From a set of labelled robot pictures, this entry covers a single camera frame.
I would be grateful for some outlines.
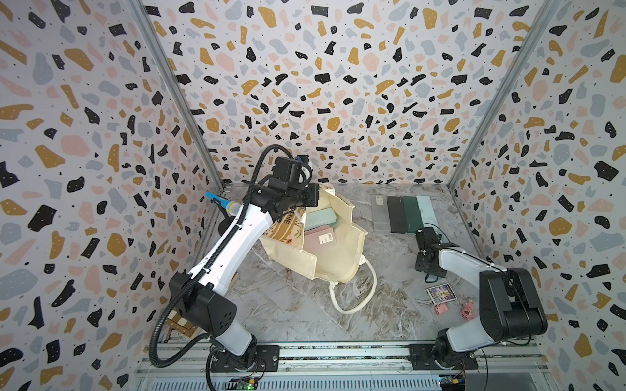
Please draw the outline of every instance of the pink speckle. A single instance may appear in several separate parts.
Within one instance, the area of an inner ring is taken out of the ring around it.
[[[104,26],[106,24],[106,16],[102,15],[101,13],[95,13],[93,16],[94,18],[96,18],[101,26]]]
[[[11,255],[9,255],[9,258],[5,259],[5,262],[10,265],[17,265],[22,260],[22,258],[24,258],[28,250],[31,249],[34,243],[35,239],[30,239],[24,242],[24,244],[22,244],[15,251],[13,251]]]
[[[85,288],[99,295],[102,287],[100,286],[100,271],[96,265],[89,267],[87,275],[85,275]]]
[[[291,61],[289,58],[284,58],[282,59],[282,63],[285,64],[285,66],[287,67],[287,69],[291,69],[295,66],[295,63],[293,61]]]
[[[74,339],[82,341],[83,338],[85,337],[85,330],[86,328],[83,327],[80,330],[78,330],[75,334],[74,334]]]
[[[13,333],[0,335],[0,348],[13,343]]]
[[[363,65],[370,72],[375,72],[378,69],[378,63],[380,59],[374,53],[370,52],[363,56]]]
[[[379,23],[381,21],[381,13],[378,11],[378,6],[376,4],[374,4],[374,7],[372,8],[372,18],[374,18],[374,20]]]
[[[50,87],[46,88],[46,95],[50,99],[55,99],[55,98],[59,97],[59,93],[56,92],[56,88],[54,86],[50,86]]]
[[[228,71],[228,72],[235,71],[235,61],[233,61],[233,59],[229,55],[220,53],[217,55],[215,60],[225,71]]]
[[[589,205],[587,210],[590,212],[611,212],[613,211],[613,207],[613,203],[605,200],[604,198],[599,198]]]
[[[59,284],[61,283],[61,280],[56,280],[55,282],[53,282],[52,284],[48,285],[43,291],[46,292],[48,295],[50,293],[52,293],[52,291],[59,286]]]
[[[170,17],[170,21],[172,23],[176,23],[176,13],[172,11],[171,8],[168,8],[167,11],[165,11],[165,13],[167,14],[167,16]]]
[[[98,53],[96,48],[94,48],[91,43],[87,44],[87,52],[89,52],[89,54],[92,55],[99,62],[104,61],[103,58],[102,58],[102,55],[100,53]]]
[[[539,102],[544,95],[548,92],[548,83],[545,80],[539,80],[533,86],[533,99],[535,102]]]
[[[93,224],[93,210],[91,203],[83,202],[78,210],[78,216],[82,218],[86,223]]]
[[[552,200],[545,194],[537,194],[530,200],[530,205],[550,206]]]
[[[74,277],[80,276],[83,274],[83,267],[81,266],[70,266],[68,267],[68,272]]]
[[[2,82],[2,84],[5,85],[5,87],[7,87],[12,93],[17,96],[24,96],[26,98],[29,98],[31,96],[31,91],[28,88],[24,88],[18,84],[15,84],[14,82],[5,79],[2,76],[0,76],[0,81]]]
[[[61,138],[61,149],[67,155],[80,156],[84,158],[90,152],[89,146],[81,136],[63,136]]]

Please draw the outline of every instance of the patterned wall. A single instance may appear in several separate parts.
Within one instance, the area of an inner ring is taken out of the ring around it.
[[[531,271],[563,390],[626,389],[625,7],[562,2],[454,190],[483,253]]]
[[[125,3],[0,12],[0,388],[126,390],[205,170]]]
[[[538,0],[146,0],[226,182],[264,145],[317,180],[443,183]]]

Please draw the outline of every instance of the gray marble surface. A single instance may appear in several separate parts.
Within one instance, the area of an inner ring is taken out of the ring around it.
[[[377,273],[374,298],[360,312],[343,315],[332,305],[328,282],[309,280],[272,261],[257,242],[227,295],[237,305],[237,318],[246,329],[260,341],[432,340],[442,328],[465,322],[459,314],[462,304],[471,298],[478,305],[478,289],[450,272],[447,279],[425,283],[424,273],[414,269],[418,251],[414,237],[380,235],[372,225],[371,194],[428,195],[438,225],[449,239],[477,255],[447,189],[338,186],[336,190],[354,203],[354,222],[369,232],[363,254]],[[226,197],[241,200],[245,191],[246,186],[231,186]],[[448,312],[437,316],[425,289],[445,282],[451,284],[458,300],[448,303]],[[367,295],[371,283],[371,272],[362,265],[350,282],[336,287],[340,306],[352,308]]]

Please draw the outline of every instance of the white rope handle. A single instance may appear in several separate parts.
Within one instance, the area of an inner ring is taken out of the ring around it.
[[[374,297],[374,292],[376,291],[376,272],[374,271],[374,268],[372,267],[372,264],[369,263],[367,258],[365,258],[364,255],[361,255],[361,259],[359,260],[359,265],[362,265],[363,263],[367,263],[367,265],[369,266],[369,269],[372,271],[372,276],[374,277],[374,279],[373,279],[373,283],[372,283],[372,288],[370,289],[369,293],[367,294],[367,297],[365,299],[363,299],[363,301],[361,303],[357,304],[355,307],[350,308],[349,310],[344,310],[343,308],[341,308],[339,306],[339,304],[337,303],[337,298],[335,297],[335,286],[337,286],[339,283],[338,282],[330,282],[329,290],[331,291],[332,304],[335,306],[337,311],[339,311],[339,312],[341,312],[341,313],[343,313],[345,315],[352,315],[353,313],[361,311],[363,309],[363,307],[365,307],[367,305],[367,303],[369,303],[369,301],[372,300],[372,297]]]

